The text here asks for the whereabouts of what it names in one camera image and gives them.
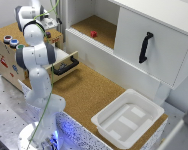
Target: white plastic tray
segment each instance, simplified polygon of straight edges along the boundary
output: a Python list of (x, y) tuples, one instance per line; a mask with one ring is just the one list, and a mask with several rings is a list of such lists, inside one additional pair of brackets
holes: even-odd
[(163, 108), (129, 89), (91, 120), (116, 147), (129, 149), (163, 113)]

